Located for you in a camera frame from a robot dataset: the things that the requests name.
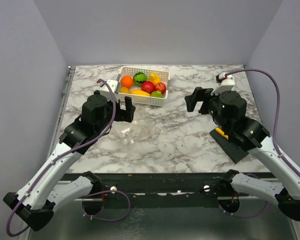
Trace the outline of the clear zip top bag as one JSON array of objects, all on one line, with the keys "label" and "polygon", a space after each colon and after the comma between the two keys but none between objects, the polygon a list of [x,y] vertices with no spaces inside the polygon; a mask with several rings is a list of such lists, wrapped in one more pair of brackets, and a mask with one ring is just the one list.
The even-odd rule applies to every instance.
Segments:
[{"label": "clear zip top bag", "polygon": [[109,145],[132,146],[138,144],[153,144],[164,128],[161,122],[151,119],[133,120],[129,122],[114,122],[104,141]]}]

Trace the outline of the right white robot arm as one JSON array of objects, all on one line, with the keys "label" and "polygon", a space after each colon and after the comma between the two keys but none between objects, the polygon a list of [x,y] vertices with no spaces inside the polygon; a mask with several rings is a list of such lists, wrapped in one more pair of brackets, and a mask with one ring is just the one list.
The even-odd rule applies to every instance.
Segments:
[{"label": "right white robot arm", "polygon": [[210,115],[228,141],[257,158],[278,179],[277,183],[249,177],[236,170],[228,170],[219,181],[220,191],[230,196],[244,193],[274,204],[292,220],[300,222],[300,175],[293,170],[297,165],[279,153],[270,132],[257,120],[246,116],[247,102],[234,90],[214,95],[211,88],[195,88],[185,96],[188,112]]}]

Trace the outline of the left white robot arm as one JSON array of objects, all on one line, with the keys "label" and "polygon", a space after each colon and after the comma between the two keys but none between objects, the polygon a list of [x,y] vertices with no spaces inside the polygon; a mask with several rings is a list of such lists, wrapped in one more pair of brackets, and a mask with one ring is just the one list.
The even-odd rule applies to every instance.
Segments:
[{"label": "left white robot arm", "polygon": [[96,197],[105,190],[102,181],[91,171],[59,189],[56,184],[66,171],[79,160],[99,138],[108,134],[114,121],[132,122],[135,106],[128,96],[125,109],[120,102],[108,100],[96,92],[82,105],[81,115],[68,125],[50,157],[35,176],[17,192],[7,193],[3,201],[18,215],[27,227],[37,232],[52,219],[54,213],[80,197]]}]

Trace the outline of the orange toy fruit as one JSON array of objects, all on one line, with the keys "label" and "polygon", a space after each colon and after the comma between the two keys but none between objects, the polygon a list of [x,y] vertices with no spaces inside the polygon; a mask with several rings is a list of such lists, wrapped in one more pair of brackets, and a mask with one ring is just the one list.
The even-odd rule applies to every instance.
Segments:
[{"label": "orange toy fruit", "polygon": [[125,75],[121,81],[121,86],[130,89],[134,85],[134,80],[131,76]]}]

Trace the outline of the red toy pomegranate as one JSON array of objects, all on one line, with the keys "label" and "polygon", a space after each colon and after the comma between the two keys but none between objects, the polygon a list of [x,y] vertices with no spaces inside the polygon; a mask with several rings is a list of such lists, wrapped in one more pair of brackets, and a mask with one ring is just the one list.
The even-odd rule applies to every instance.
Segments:
[{"label": "red toy pomegranate", "polygon": [[148,94],[151,94],[152,92],[154,92],[156,90],[156,88],[155,88],[155,85],[151,81],[145,81],[141,86],[141,90]]}]

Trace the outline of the white perforated plastic basket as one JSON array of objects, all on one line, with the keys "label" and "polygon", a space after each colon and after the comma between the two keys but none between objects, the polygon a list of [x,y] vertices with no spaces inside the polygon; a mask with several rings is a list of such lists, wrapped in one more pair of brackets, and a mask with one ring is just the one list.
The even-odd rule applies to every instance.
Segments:
[{"label": "white perforated plastic basket", "polygon": [[149,68],[138,68],[134,66],[122,66],[119,74],[117,76],[117,80],[120,82],[121,79],[125,76],[133,77],[137,73],[143,73],[148,78],[151,74],[156,74],[160,77],[161,82],[166,85],[166,92],[163,94],[163,98],[152,97],[152,96],[144,96],[137,94],[128,94],[128,93],[117,93],[117,98],[121,101],[125,101],[125,97],[130,97],[133,104],[143,104],[150,106],[162,107],[169,95],[169,81],[170,81],[170,73],[168,71],[149,69]]}]

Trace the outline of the green toy watermelon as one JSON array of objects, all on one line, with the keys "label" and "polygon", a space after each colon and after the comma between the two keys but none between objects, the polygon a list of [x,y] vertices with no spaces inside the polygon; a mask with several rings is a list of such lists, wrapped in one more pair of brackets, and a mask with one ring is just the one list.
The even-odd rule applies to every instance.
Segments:
[{"label": "green toy watermelon", "polygon": [[136,86],[141,87],[148,78],[143,72],[137,72],[132,79]]}]

